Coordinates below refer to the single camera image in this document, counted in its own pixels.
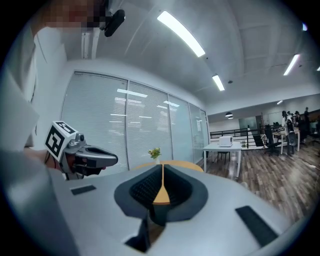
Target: wooden floor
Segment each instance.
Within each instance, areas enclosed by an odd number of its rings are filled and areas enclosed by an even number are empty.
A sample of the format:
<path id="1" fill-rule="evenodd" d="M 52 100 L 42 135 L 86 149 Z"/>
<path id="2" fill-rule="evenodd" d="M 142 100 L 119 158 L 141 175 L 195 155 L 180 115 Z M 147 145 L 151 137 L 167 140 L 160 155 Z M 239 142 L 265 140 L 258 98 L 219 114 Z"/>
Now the wooden floor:
<path id="1" fill-rule="evenodd" d="M 264 149 L 246 150 L 241 153 L 239 179 L 237 174 L 237 155 L 222 156 L 217 162 L 217 153 L 207 160 L 207 172 L 239 182 L 251 192 L 266 200 L 284 213 L 292 223 L 305 216 L 317 203 L 320 193 L 320 145 L 307 141 L 293 156 L 284 154 L 269 156 Z M 164 227 L 149 220 L 149 237 L 154 243 Z"/>

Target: round wooden table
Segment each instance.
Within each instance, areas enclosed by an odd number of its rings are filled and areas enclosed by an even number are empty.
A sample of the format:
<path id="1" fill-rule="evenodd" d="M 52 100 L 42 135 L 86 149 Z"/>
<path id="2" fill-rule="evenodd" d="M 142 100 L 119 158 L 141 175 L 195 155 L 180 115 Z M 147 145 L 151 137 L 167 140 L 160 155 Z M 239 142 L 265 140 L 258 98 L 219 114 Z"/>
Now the round wooden table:
<path id="1" fill-rule="evenodd" d="M 155 164 L 154 162 L 145 163 L 145 164 L 140 165 L 132 170 L 139 169 L 139 168 L 146 167 L 146 166 L 152 166 L 154 164 Z M 179 166 L 182 168 L 192 169 L 192 170 L 195 170 L 198 172 L 204 171 L 201 169 L 200 166 L 198 166 L 192 162 L 186 162 L 186 161 L 176 161 L 176 160 L 160 161 L 160 164 L 162 165 L 162 186 L 161 186 L 161 189 L 159 190 L 158 195 L 156 196 L 156 198 L 153 201 L 154 205 L 170 205 L 169 195 L 168 195 L 168 193 L 165 189 L 165 186 L 164 186 L 164 165 Z"/>

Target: black rectangular slot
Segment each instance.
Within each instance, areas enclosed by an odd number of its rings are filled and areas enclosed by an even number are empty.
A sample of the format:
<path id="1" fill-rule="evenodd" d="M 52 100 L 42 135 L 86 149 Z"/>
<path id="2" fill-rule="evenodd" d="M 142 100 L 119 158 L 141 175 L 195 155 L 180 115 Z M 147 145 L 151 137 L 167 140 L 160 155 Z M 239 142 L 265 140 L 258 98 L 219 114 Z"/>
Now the black rectangular slot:
<path id="1" fill-rule="evenodd" d="M 244 206 L 235 209 L 235 211 L 261 247 L 266 246 L 278 237 L 271 227 L 250 206 Z"/>
<path id="2" fill-rule="evenodd" d="M 83 194 L 92 190 L 96 190 L 97 188 L 93 185 L 87 185 L 87 186 L 82 186 L 82 187 L 77 187 L 77 188 L 71 188 L 71 192 L 74 196 Z"/>

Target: white printer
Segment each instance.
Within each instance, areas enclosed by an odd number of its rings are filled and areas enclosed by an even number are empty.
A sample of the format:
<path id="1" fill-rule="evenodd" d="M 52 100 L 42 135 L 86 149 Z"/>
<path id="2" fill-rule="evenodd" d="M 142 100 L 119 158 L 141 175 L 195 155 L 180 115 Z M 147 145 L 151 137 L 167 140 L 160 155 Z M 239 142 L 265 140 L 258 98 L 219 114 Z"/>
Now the white printer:
<path id="1" fill-rule="evenodd" d="M 231 147 L 234 143 L 234 138 L 232 136 L 222 136 L 219 138 L 220 147 Z"/>

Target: desk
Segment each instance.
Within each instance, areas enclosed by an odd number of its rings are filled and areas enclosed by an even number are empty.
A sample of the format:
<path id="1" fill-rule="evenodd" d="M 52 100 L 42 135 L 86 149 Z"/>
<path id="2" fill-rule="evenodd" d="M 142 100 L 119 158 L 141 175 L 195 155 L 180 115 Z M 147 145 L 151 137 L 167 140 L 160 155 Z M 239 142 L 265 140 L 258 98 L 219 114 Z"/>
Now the desk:
<path id="1" fill-rule="evenodd" d="M 154 164 L 155 164 L 154 162 L 145 163 L 145 164 L 140 165 L 132 170 L 139 169 L 139 168 L 146 167 L 146 166 L 152 166 Z M 168 192 L 166 191 L 165 186 L 164 186 L 164 165 L 179 166 L 182 168 L 192 169 L 192 170 L 198 171 L 198 172 L 204 171 L 201 169 L 200 166 L 198 166 L 192 162 L 186 162 L 186 161 L 176 161 L 176 160 L 160 161 L 160 164 L 162 165 L 162 186 L 161 186 L 161 189 L 159 190 L 158 195 L 156 196 L 156 198 L 153 201 L 154 205 L 169 205 L 170 204 L 169 195 L 168 195 Z"/>
<path id="2" fill-rule="evenodd" d="M 218 143 L 210 143 L 208 146 L 203 148 L 204 151 L 204 172 L 207 172 L 207 151 L 210 152 L 238 152 L 238 169 L 236 171 L 236 177 L 239 178 L 240 165 L 241 165 L 241 150 L 242 146 L 239 141 L 234 141 L 232 146 L 219 146 Z"/>
<path id="3" fill-rule="evenodd" d="M 300 150 L 300 131 L 299 130 L 294 130 L 295 134 L 298 134 L 298 147 L 297 147 L 297 151 Z M 282 155 L 283 151 L 284 151 L 284 136 L 286 136 L 285 131 L 280 131 L 280 132 L 273 132 L 272 135 L 275 136 L 281 136 L 281 152 L 280 154 Z"/>

